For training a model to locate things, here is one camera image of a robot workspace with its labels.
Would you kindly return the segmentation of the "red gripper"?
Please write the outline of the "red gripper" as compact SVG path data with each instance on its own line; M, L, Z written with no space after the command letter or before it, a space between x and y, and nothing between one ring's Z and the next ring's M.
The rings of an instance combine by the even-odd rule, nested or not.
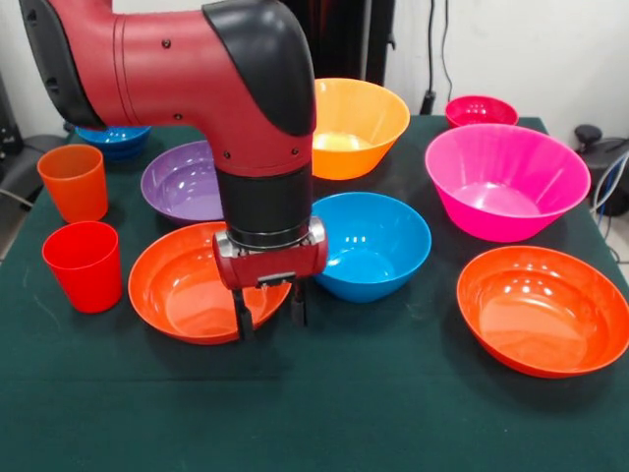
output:
M296 280L291 287L290 315L298 326L308 324L306 282L304 279L323 271L328 242L296 245L279 250L253 252L234 245L228 238L215 239L215 261L220 278L232 291L238 335L241 340L255 337L251 311L246 305L243 288Z

